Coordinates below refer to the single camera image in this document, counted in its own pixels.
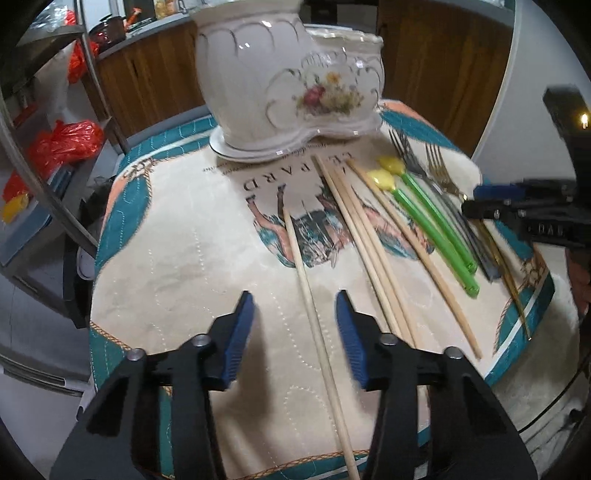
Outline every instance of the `white wall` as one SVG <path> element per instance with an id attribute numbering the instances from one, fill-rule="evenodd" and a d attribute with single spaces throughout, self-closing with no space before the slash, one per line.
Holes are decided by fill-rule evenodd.
<path id="1" fill-rule="evenodd" d="M 74 0 L 57 0 L 62 5 L 74 11 Z M 111 13 L 109 0 L 83 0 L 84 16 L 86 18 L 86 26 L 90 31 L 92 27 L 98 24 L 99 20 Z"/>
<path id="2" fill-rule="evenodd" d="M 532 0 L 517 0 L 507 72 L 472 157 L 488 179 L 574 177 L 542 102 L 546 87 L 558 84 L 576 85 L 591 106 L 591 82 L 564 37 Z"/>

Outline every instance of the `kitchen counter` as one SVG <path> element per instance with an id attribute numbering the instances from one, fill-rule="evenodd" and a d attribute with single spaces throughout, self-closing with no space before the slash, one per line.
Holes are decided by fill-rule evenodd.
<path id="1" fill-rule="evenodd" d="M 489 3 L 485 0 L 432 0 L 434 2 L 439 2 L 447 5 L 453 5 L 455 7 L 459 7 L 461 9 L 476 13 L 486 18 L 490 18 L 496 22 L 499 22 L 503 25 L 513 28 L 514 20 L 515 20 L 515 12 L 514 9 L 511 10 L 509 8 L 498 7 L 492 3 Z M 364 1 L 353 1 L 352 3 L 360 3 L 364 4 Z M 170 17 L 164 18 L 162 20 L 157 20 L 153 23 L 146 25 L 145 27 L 140 28 L 136 32 L 132 32 L 128 35 L 128 38 L 123 42 L 115 45 L 114 47 L 110 48 L 107 51 L 101 53 L 98 57 L 98 60 L 102 60 L 107 58 L 113 53 L 122 50 L 129 45 L 142 40 L 146 37 L 154 35 L 156 33 L 162 32 L 169 28 L 178 27 L 179 25 L 183 25 L 187 22 L 191 21 L 191 16 L 188 14 L 174 14 Z"/>
<path id="2" fill-rule="evenodd" d="M 129 47 L 130 45 L 133 45 L 139 40 L 143 40 L 151 35 L 155 35 L 156 33 L 168 30 L 169 28 L 184 25 L 191 21 L 191 16 L 187 14 L 174 14 L 170 15 L 169 17 L 163 18 L 162 20 L 156 20 L 155 22 L 152 22 L 146 25 L 145 27 L 141 27 L 138 30 L 128 34 L 127 38 L 123 42 L 118 43 L 114 47 L 111 47 L 109 50 L 106 50 L 103 53 L 101 53 L 98 56 L 97 60 L 101 61 L 113 55 L 113 53 L 116 53 L 119 50 L 122 50 L 123 48 Z"/>

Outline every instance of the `pot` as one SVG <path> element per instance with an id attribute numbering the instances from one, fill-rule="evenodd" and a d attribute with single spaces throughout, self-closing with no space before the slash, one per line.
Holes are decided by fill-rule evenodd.
<path id="1" fill-rule="evenodd" d="M 381 39 L 367 53 L 359 35 L 321 45 L 299 9 L 300 0 L 236 0 L 193 14 L 203 98 L 236 150 L 282 150 L 318 134 L 356 137 L 381 124 Z M 374 52 L 377 68 L 366 61 Z"/>
<path id="2" fill-rule="evenodd" d="M 353 63 L 361 60 L 367 69 L 375 72 L 379 79 L 380 96 L 384 91 L 384 64 L 381 50 L 384 46 L 382 37 L 351 28 L 325 27 L 324 25 L 306 25 L 306 31 L 326 52 L 338 52 L 350 58 Z"/>
<path id="3" fill-rule="evenodd" d="M 90 39 L 98 43 L 99 53 L 125 40 L 125 24 L 123 17 L 107 15 L 89 33 Z"/>

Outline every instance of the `yellow object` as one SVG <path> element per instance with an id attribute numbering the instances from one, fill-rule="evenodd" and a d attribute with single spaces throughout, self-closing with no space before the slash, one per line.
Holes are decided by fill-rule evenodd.
<path id="1" fill-rule="evenodd" d="M 406 172 L 404 162 L 397 157 L 379 157 L 379 166 L 388 170 L 392 175 L 403 175 Z"/>
<path id="2" fill-rule="evenodd" d="M 394 177 L 389 171 L 381 168 L 380 170 L 370 170 L 368 177 L 372 179 L 380 190 L 391 192 L 396 188 Z"/>
<path id="3" fill-rule="evenodd" d="M 168 14 L 166 12 L 166 1 L 165 0 L 154 0 L 154 11 L 156 13 L 156 19 L 162 20 Z"/>
<path id="4" fill-rule="evenodd" d="M 326 81 L 328 83 L 332 83 L 333 85 L 338 85 L 340 82 L 340 75 L 335 72 L 328 72 L 326 74 Z"/>
<path id="5" fill-rule="evenodd" d="M 14 197 L 8 202 L 2 209 L 2 221 L 4 223 L 10 223 L 14 220 L 16 215 L 21 213 L 29 205 L 29 195 L 23 193 L 18 197 Z"/>

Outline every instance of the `metal screw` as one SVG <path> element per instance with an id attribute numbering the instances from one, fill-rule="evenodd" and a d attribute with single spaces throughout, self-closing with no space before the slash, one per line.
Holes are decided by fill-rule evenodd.
<path id="1" fill-rule="evenodd" d="M 132 348 L 129 352 L 127 352 L 127 360 L 136 362 L 137 360 L 141 360 L 145 354 L 146 352 L 142 348 Z"/>
<path id="2" fill-rule="evenodd" d="M 398 343 L 398 337 L 392 333 L 383 333 L 379 341 L 382 345 L 392 346 Z"/>
<path id="3" fill-rule="evenodd" d="M 206 346 L 209 345 L 211 341 L 212 340 L 211 338 L 209 338 L 209 335 L 205 335 L 205 333 L 200 333 L 199 335 L 196 335 L 193 338 L 191 338 L 191 343 L 194 346 Z"/>
<path id="4" fill-rule="evenodd" d="M 457 346 L 449 346 L 443 352 L 449 358 L 454 360 L 459 360 L 460 358 L 464 358 L 464 352 L 462 352 Z"/>

